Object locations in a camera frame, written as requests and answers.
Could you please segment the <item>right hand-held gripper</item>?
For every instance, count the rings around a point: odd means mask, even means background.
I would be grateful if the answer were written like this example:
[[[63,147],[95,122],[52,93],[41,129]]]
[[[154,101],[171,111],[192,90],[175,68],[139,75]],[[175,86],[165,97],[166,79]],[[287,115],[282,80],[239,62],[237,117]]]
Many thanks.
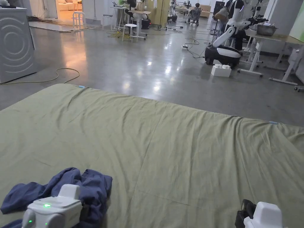
[[[237,212],[236,228],[283,228],[282,211],[275,204],[243,199],[242,208]]]

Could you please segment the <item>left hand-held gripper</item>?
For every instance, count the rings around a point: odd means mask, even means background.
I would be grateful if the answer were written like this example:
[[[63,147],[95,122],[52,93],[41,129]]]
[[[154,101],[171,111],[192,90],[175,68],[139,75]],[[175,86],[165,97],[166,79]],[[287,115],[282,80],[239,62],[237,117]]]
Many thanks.
[[[73,228],[80,222],[80,187],[64,184],[58,196],[33,201],[23,215],[22,228]]]

